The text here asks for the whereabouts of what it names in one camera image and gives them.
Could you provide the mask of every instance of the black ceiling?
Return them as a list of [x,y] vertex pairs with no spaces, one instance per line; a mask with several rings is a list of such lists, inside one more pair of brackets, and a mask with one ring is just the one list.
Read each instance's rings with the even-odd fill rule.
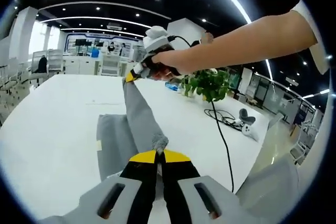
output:
[[[246,23],[242,14],[230,0],[18,0],[18,11],[25,8],[26,6],[32,6],[40,9],[50,5],[76,1],[120,3],[148,9],[150,11],[170,17],[171,20],[188,18],[204,27],[209,32],[213,33],[215,37],[228,33]],[[285,13],[294,7],[294,5],[299,0],[238,1],[244,7],[251,20],[255,20],[265,15],[277,15]],[[99,16],[125,19],[149,26],[161,25],[166,27],[167,24],[171,21],[164,17],[134,8],[107,4],[61,5],[47,8],[45,11],[56,17]],[[40,20],[46,19],[44,15],[40,15],[38,18]],[[205,18],[208,22],[203,23],[203,18]],[[51,24],[56,26],[62,24],[62,28],[79,28],[79,23],[81,23],[81,27],[105,28],[109,21],[97,19],[69,19],[63,20],[63,22],[65,23],[53,22]],[[141,35],[144,35],[144,32],[147,29],[141,26],[125,23],[122,23],[122,26],[126,28],[125,31],[127,32]],[[306,66],[303,65],[303,61],[306,61],[308,64]],[[290,88],[300,95],[318,93],[319,91],[329,87],[329,75],[325,74],[324,76],[321,76],[318,73],[309,50],[270,60],[270,64],[273,77],[276,81],[289,87],[289,83],[285,80],[285,77],[290,77],[299,83],[298,87],[291,86]],[[264,61],[251,63],[246,66],[250,68],[253,66],[254,70],[258,71],[258,73],[264,76],[269,76],[267,66]],[[310,98],[309,101],[316,106],[321,106],[321,109],[324,110],[324,106],[327,100],[326,97],[326,95],[320,95],[314,98]]]

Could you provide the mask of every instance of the wrist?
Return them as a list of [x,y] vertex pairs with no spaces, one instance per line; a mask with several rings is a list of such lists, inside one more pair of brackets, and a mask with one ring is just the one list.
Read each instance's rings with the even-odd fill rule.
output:
[[189,72],[207,69],[207,56],[209,44],[200,44],[184,51],[182,66]]

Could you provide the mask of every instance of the window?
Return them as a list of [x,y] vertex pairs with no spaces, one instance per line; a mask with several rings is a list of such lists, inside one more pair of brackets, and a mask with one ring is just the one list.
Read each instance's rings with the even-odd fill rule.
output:
[[43,50],[46,31],[47,31],[47,24],[40,23],[38,21],[34,22],[33,30],[31,31],[29,50],[28,50],[28,53],[30,55],[32,55],[33,52]]
[[50,29],[50,36],[48,40],[48,47],[47,49],[57,49],[58,48],[58,41],[59,41],[59,35],[60,35],[60,29],[52,26]]

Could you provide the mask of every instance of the white sleeve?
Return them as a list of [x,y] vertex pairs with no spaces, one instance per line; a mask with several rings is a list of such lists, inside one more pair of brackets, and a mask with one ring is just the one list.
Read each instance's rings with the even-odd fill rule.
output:
[[310,49],[311,55],[313,56],[317,69],[320,71],[321,74],[324,74],[328,70],[329,65],[328,65],[328,60],[326,58],[326,53],[323,47],[322,38],[317,28],[317,25],[313,17],[311,16],[307,6],[304,4],[302,0],[300,0],[299,3],[296,6],[294,6],[292,10],[295,10],[296,12],[301,14],[305,18],[305,20],[308,22],[310,28],[312,29],[316,37],[317,44],[311,46],[309,49]]

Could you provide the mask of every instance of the gray cloth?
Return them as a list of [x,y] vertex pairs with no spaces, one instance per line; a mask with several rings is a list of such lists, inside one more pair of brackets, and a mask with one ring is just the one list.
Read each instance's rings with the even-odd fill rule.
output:
[[126,115],[100,115],[97,140],[101,141],[98,151],[100,178],[123,170],[129,159],[137,153],[150,151],[164,143],[164,136],[155,121],[151,108],[133,82],[123,80]]

